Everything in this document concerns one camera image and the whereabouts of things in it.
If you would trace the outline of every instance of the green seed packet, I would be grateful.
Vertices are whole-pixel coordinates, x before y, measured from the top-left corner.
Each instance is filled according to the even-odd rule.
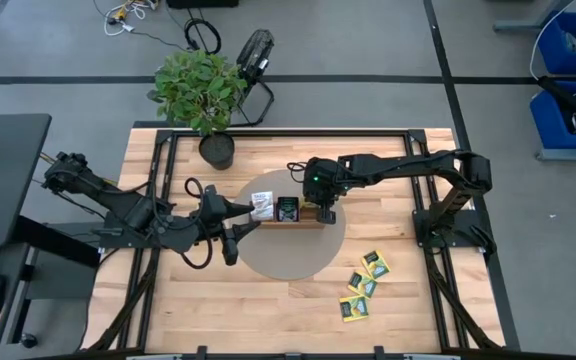
[[[366,298],[358,295],[339,299],[341,316],[344,322],[355,321],[368,317]]]
[[[384,259],[383,255],[381,255],[381,251],[379,250],[375,250],[368,255],[365,255],[361,259],[361,263],[364,264],[368,274],[373,279],[377,279],[378,277],[386,275],[390,272],[390,268],[388,267],[388,264],[386,264],[386,260]]]
[[[372,297],[375,288],[377,288],[377,282],[370,276],[358,271],[355,271],[352,274],[350,281],[348,282],[348,289],[367,298]]]

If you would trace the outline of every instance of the round tan mat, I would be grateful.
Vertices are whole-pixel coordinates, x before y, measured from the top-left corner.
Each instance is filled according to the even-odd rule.
[[[290,172],[279,170],[258,176],[237,196],[238,204],[248,204],[250,195],[272,191],[279,196],[301,198],[301,184],[290,178]],[[239,256],[256,272],[279,280],[297,280],[312,276],[326,267],[337,255],[344,241],[346,217],[338,203],[337,223],[323,229],[256,229],[239,242]],[[234,224],[247,223],[249,215],[232,219]]]

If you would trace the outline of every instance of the blue storage bin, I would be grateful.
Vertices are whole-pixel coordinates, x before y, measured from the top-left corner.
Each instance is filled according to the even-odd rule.
[[[558,81],[557,84],[576,94],[576,82]],[[576,135],[568,132],[559,105],[552,95],[542,91],[530,102],[530,110],[545,149],[576,149]]]
[[[568,48],[564,31],[576,34],[576,13],[565,12],[550,23],[539,39],[539,50],[549,72],[576,74],[576,53]]]

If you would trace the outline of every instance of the gray floor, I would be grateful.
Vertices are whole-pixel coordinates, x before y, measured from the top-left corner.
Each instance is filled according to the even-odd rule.
[[[108,9],[120,1],[98,3]],[[535,15],[545,5],[434,0],[452,74],[527,76],[535,34],[495,34],[491,25]],[[181,44],[163,10],[132,24]],[[222,33],[231,59],[253,30],[270,29],[277,44],[268,74],[440,75],[418,0],[242,0],[238,8],[204,15]],[[106,37],[91,0],[10,0],[0,18],[0,76],[151,75],[170,52],[145,37]],[[536,69],[543,71],[539,56]],[[442,85],[270,85],[277,100],[264,126],[453,127]],[[116,179],[132,123],[155,118],[145,99],[150,87],[0,85],[0,113],[50,113],[44,150],[84,152],[96,172]],[[522,349],[576,354],[576,164],[534,160],[540,143],[528,105],[537,92],[535,86],[457,86],[473,150],[492,160],[495,186],[486,200]],[[255,92],[247,108],[257,110],[263,96]],[[23,213],[46,222],[95,221],[36,185]],[[41,332],[42,345],[32,352],[6,349],[1,357],[72,351],[84,308],[76,299],[34,304],[27,330],[54,331]]]

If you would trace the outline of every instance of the green leaves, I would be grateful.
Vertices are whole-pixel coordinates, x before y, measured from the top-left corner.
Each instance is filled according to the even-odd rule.
[[[180,52],[166,57],[155,73],[155,89],[148,99],[161,104],[157,117],[171,125],[187,125],[203,134],[230,126],[230,115],[247,86],[239,67],[226,58],[203,51]]]

